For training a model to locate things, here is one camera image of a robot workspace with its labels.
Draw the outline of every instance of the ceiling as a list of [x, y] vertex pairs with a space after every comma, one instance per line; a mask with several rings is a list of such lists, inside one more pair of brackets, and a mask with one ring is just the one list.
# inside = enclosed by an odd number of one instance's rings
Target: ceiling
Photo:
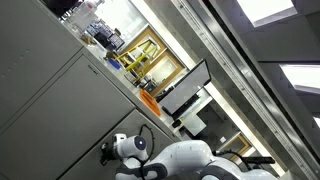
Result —
[[320, 63], [320, 1], [293, 0], [297, 15], [258, 28], [252, 26], [236, 0], [210, 2], [260, 70], [292, 119], [291, 125], [301, 132], [300, 138], [319, 157], [320, 129], [313, 116], [319, 116], [320, 95], [297, 92], [279, 64]]

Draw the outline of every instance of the orange object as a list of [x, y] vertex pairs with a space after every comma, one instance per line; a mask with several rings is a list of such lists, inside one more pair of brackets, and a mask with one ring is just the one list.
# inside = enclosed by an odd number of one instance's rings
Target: orange object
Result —
[[154, 113], [160, 116], [161, 113], [157, 101], [147, 91], [140, 89], [140, 97]]

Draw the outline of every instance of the cable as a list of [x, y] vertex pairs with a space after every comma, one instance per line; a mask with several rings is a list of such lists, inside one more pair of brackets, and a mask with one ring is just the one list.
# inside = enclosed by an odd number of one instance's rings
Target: cable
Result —
[[231, 151], [231, 149], [230, 150], [225, 150], [225, 151], [222, 151], [222, 152], [218, 152], [218, 153], [216, 151], [214, 151], [214, 152], [212, 152], [212, 154], [214, 156], [219, 156], [219, 155], [224, 155], [224, 154], [234, 154], [234, 155], [238, 156], [241, 159], [241, 161], [243, 162], [243, 164], [247, 167], [247, 169], [249, 171], [252, 170], [252, 168], [249, 166], [247, 161], [245, 159], [243, 159], [243, 157], [240, 154]]

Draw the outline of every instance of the fluorescent light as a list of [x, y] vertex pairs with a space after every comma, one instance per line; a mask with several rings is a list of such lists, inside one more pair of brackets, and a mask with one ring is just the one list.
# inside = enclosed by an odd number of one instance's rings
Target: fluorescent light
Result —
[[293, 86], [320, 89], [320, 65], [280, 65]]
[[[292, 4], [291, 0], [238, 0], [238, 3], [241, 6], [244, 13], [249, 18], [249, 20], [254, 25], [257, 21], [262, 19], [264, 19], [264, 21], [269, 21], [266, 23], [270, 23], [296, 14], [294, 5]], [[272, 17], [269, 20], [265, 19], [277, 13], [289, 10], [291, 8], [294, 9], [294, 12], [291, 12], [289, 14], [285, 13], [284, 15], [281, 15], [280, 18]]]
[[313, 117], [313, 119], [316, 121], [317, 125], [320, 127], [320, 118]]

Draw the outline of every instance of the white wall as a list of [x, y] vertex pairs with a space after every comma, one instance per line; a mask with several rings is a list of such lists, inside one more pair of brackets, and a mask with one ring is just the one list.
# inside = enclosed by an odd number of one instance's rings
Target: white wall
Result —
[[119, 29], [126, 47], [147, 25], [147, 21], [129, 0], [106, 0], [101, 4], [96, 15], [112, 29]]

